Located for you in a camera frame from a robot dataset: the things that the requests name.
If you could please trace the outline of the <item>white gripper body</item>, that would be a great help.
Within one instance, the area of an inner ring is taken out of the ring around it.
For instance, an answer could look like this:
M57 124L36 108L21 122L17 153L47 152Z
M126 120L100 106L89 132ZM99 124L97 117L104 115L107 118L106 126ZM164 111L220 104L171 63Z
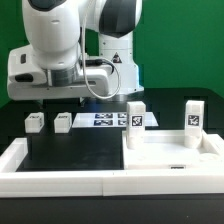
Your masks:
M8 58L8 95L13 100L91 97L86 84L100 96L109 95L110 65L82 69L79 46L62 52L41 52L33 46L14 49Z

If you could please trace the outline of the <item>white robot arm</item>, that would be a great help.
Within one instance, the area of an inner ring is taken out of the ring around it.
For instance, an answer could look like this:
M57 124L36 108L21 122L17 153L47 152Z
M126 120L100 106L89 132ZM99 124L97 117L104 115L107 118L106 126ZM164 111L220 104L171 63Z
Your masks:
M13 100L124 98L141 92L133 31L142 0L22 0L28 44L8 58Z

